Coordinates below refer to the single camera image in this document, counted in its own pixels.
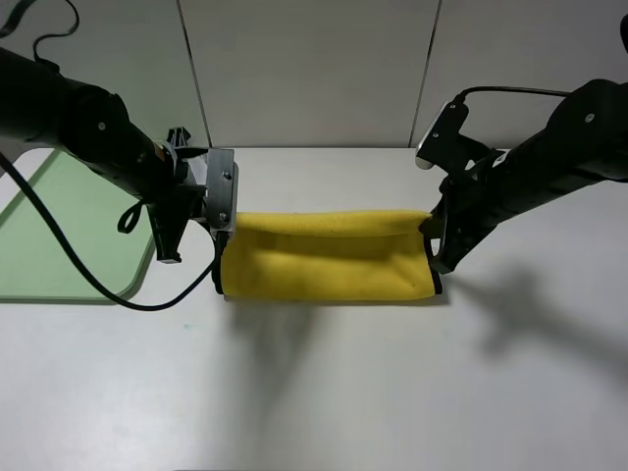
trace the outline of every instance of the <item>table surface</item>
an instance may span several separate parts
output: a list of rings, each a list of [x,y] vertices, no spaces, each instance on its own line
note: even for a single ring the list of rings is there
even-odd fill
[[[239,209],[425,209],[411,149],[239,149]],[[625,470],[628,222],[599,184],[503,224],[408,305],[0,306],[0,469]],[[212,258],[190,225],[137,302]]]

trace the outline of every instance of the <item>cable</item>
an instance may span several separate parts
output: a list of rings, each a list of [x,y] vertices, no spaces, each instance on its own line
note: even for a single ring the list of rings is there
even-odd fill
[[[80,274],[83,275],[83,277],[87,280],[87,282],[90,285],[92,285],[98,292],[100,292],[103,296],[112,300],[116,304],[120,304],[121,306],[127,307],[128,309],[133,309],[136,311],[153,312],[153,311],[161,311],[164,309],[168,309],[174,306],[175,304],[179,303],[183,299],[185,299],[185,297],[188,294],[190,294],[205,279],[205,277],[207,277],[207,275],[209,275],[209,273],[212,271],[212,269],[217,263],[221,249],[218,246],[218,243],[212,237],[212,240],[214,240],[214,259],[209,264],[209,266],[198,276],[198,278],[194,280],[189,287],[184,289],[183,292],[179,294],[177,297],[163,304],[156,304],[156,305],[150,305],[150,306],[146,306],[142,304],[135,304],[133,302],[126,301],[125,299],[122,299],[121,297],[115,295],[114,293],[106,289],[91,274],[91,272],[87,269],[87,267],[85,267],[85,265],[82,263],[77,253],[72,249],[72,246],[68,242],[68,239],[63,234],[63,231],[61,230],[61,228],[55,221],[52,214],[50,214],[50,212],[48,211],[48,208],[46,208],[46,206],[43,204],[43,201],[39,199],[39,196],[37,196],[37,193],[35,193],[35,191],[32,189],[30,184],[28,184],[28,182],[24,179],[24,177],[22,177],[20,172],[18,172],[18,170],[4,156],[2,152],[0,152],[0,167],[2,167],[7,172],[7,174],[9,174],[9,176],[13,179],[13,181],[20,187],[20,189],[22,190],[26,198],[28,198],[30,203],[32,203],[34,208],[39,213],[39,216],[41,216],[43,221],[46,223],[46,225],[48,226],[48,229],[50,229],[50,231],[52,232],[52,235],[57,239],[57,241],[61,245],[61,248],[63,248],[63,251],[66,252],[66,255],[68,256],[72,264],[75,266],[75,268],[80,272]],[[205,231],[207,231],[207,233],[209,233],[209,227],[202,224],[201,226],[203,227],[203,229],[205,229]]]
[[[2,27],[0,27],[0,39],[3,37],[7,37],[18,28],[22,17],[30,8],[30,6],[36,1],[37,0],[20,0],[20,2],[18,2],[18,4],[13,7],[13,10],[11,10],[11,13],[9,14],[9,18],[7,19],[7,22],[4,23]]]
[[[36,0],[23,0],[23,1],[34,2]],[[77,10],[77,7],[75,7],[75,4],[72,3],[71,0],[65,0],[65,2],[68,5],[70,5],[70,7],[72,7],[73,12],[75,13],[75,23],[66,32],[51,32],[48,34],[42,34],[41,36],[37,37],[32,43],[32,57],[34,58],[35,62],[39,62],[41,64],[46,64],[47,66],[53,67],[54,69],[56,69],[57,72],[59,72],[59,66],[55,64],[54,62],[48,61],[46,59],[42,59],[37,53],[37,47],[39,46],[39,43],[43,41],[44,39],[48,39],[51,37],[71,36],[77,31],[77,29],[79,29],[79,25],[80,25],[79,10]]]
[[[18,4],[13,8],[13,10],[11,11],[11,13],[9,14],[9,19],[7,20],[7,22],[2,26],[2,28],[0,28],[0,39],[3,37],[7,37],[8,35],[10,35],[11,33],[13,33],[17,27],[20,25],[20,22],[22,21],[22,18],[24,17],[26,11],[36,2],[37,0],[20,0],[18,2]],[[70,5],[70,7],[72,8],[72,11],[75,14],[75,22],[74,24],[70,27],[70,29],[68,29],[66,32],[51,32],[48,34],[42,34],[41,36],[37,37],[33,43],[32,43],[32,56],[34,58],[34,61],[39,63],[39,64],[44,64],[47,67],[50,67],[51,69],[53,69],[55,72],[59,72],[59,66],[57,64],[55,64],[52,61],[48,61],[47,59],[43,59],[41,56],[39,56],[39,53],[37,52],[37,48],[39,47],[39,43],[41,43],[41,41],[43,41],[44,39],[48,39],[51,37],[67,37],[67,36],[71,36],[72,34],[74,34],[77,29],[79,29],[79,25],[80,25],[80,15],[79,15],[79,10],[77,10],[77,7],[75,7],[74,3],[72,3],[71,0],[64,0],[68,5]]]
[[[456,96],[456,99],[464,101],[469,93],[476,93],[478,91],[503,91],[506,93],[527,93],[531,95],[547,95],[547,96],[569,96],[568,91],[556,91],[556,90],[543,90],[542,88],[524,88],[521,86],[472,86],[471,88],[465,88]]]

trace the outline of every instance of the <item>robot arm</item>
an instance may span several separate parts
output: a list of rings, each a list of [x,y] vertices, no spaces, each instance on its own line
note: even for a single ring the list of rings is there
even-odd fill
[[[439,273],[453,271],[503,221],[590,184],[628,182],[628,83],[596,79],[569,93],[542,131],[507,154],[460,135],[467,92],[444,105],[416,154],[419,167],[448,173],[420,228],[440,240],[430,261]]]
[[[145,204],[158,260],[181,261],[177,248],[190,219],[226,243],[236,216],[231,150],[187,147],[184,130],[157,144],[132,124],[118,95],[2,48],[0,70],[0,135],[63,148]],[[199,181],[187,159],[203,154],[206,179]],[[119,231],[132,230],[141,204],[125,214]]]

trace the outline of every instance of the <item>green mat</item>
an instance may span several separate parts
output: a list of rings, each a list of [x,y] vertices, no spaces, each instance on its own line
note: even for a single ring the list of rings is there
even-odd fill
[[[145,213],[131,234],[116,229],[136,200],[63,152],[53,152],[29,182],[91,273],[130,298],[153,253]],[[22,193],[0,214],[0,267],[0,302],[110,302],[83,279]]]

